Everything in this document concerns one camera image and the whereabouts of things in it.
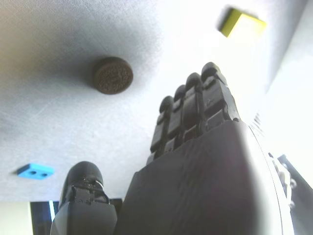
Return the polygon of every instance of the white light strip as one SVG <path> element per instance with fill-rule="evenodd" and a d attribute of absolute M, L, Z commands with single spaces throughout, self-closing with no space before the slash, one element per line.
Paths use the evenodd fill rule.
<path fill-rule="evenodd" d="M 55 213 L 54 213 L 54 206 L 53 206 L 53 201 L 49 201 L 49 207 L 50 207 L 50 215 L 51 215 L 51 221 L 54 220 L 54 216 L 55 216 Z"/>

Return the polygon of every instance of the robotic hand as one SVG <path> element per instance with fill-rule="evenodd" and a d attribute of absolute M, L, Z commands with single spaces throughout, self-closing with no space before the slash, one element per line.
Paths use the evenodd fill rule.
<path fill-rule="evenodd" d="M 164 98 L 147 165 L 118 219 L 99 169 L 68 173 L 51 235 L 292 235 L 270 158 L 242 121 L 213 63 Z"/>

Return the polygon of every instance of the metallic table surface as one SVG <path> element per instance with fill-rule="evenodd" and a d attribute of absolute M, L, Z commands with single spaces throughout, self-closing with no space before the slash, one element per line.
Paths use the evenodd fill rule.
<path fill-rule="evenodd" d="M 215 62 L 249 120 L 269 88 L 306 0 L 3 0 L 0 3 L 2 201 L 58 200 L 67 171 L 88 160 L 109 197 L 123 197 L 145 165 L 161 100 Z M 217 26 L 231 6 L 268 23 L 252 46 Z M 134 81 L 118 95 L 91 86 L 100 58 L 118 56 Z M 43 181 L 18 178 L 27 163 L 55 168 Z"/>

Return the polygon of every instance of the blue block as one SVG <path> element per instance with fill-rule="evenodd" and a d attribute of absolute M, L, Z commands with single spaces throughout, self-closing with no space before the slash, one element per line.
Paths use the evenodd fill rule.
<path fill-rule="evenodd" d="M 18 176 L 35 180 L 43 180 L 53 173 L 53 168 L 34 163 L 30 163 L 18 169 Z"/>

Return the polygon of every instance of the yellow cube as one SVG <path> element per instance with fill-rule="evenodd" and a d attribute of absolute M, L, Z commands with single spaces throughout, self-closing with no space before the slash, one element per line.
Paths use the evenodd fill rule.
<path fill-rule="evenodd" d="M 251 42 L 257 39 L 265 28 L 266 23 L 264 21 L 232 9 L 221 33 L 230 39 Z"/>

